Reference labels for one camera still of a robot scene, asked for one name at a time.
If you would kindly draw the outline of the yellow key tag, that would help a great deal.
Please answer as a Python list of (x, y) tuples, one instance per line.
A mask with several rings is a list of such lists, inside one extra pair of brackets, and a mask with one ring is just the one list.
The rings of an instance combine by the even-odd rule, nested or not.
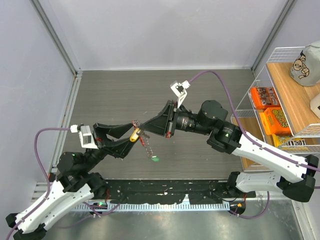
[(132, 133), (132, 135), (130, 136), (129, 140), (133, 143), (136, 142), (140, 137), (139, 132), (140, 132), (140, 129), (136, 128)]

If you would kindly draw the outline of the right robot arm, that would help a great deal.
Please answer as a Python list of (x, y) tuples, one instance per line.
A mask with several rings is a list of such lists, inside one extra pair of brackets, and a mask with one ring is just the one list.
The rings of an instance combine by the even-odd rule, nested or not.
[(226, 191), (232, 197), (252, 191), (280, 192), (287, 198), (306, 203), (316, 189), (315, 174), (319, 160), (314, 155), (297, 156), (260, 141), (237, 124), (226, 121), (228, 112), (215, 100), (202, 103), (198, 113), (169, 100), (153, 118), (140, 123), (93, 126), (93, 138), (100, 149), (127, 156), (136, 142), (140, 142), (150, 158), (153, 152), (149, 135), (171, 138), (176, 130), (207, 136), (212, 149), (229, 155), (251, 159), (268, 168), (268, 172), (247, 174), (232, 172)]

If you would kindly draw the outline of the silver key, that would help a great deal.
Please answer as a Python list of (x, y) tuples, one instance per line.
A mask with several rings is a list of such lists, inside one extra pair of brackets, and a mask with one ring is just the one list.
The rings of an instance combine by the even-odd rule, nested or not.
[(147, 135), (147, 134), (141, 134), (141, 135), (140, 135), (140, 137), (142, 137), (142, 138), (147, 138), (147, 139), (149, 139), (149, 138), (150, 138), (150, 136), (149, 136), (149, 135)]

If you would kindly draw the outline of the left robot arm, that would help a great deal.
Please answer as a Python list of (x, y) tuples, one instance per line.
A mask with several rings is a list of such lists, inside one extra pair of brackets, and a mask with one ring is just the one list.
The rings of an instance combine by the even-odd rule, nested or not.
[(125, 158), (136, 143), (131, 137), (123, 138), (133, 127), (132, 123), (105, 125), (71, 125), (68, 131), (79, 135), (84, 152), (64, 152), (57, 164), (58, 175), (47, 182), (46, 192), (30, 207), (6, 218), (11, 228), (8, 238), (15, 240), (41, 240), (47, 231), (65, 214), (79, 204), (102, 199), (107, 195), (108, 184), (91, 170), (106, 156)]

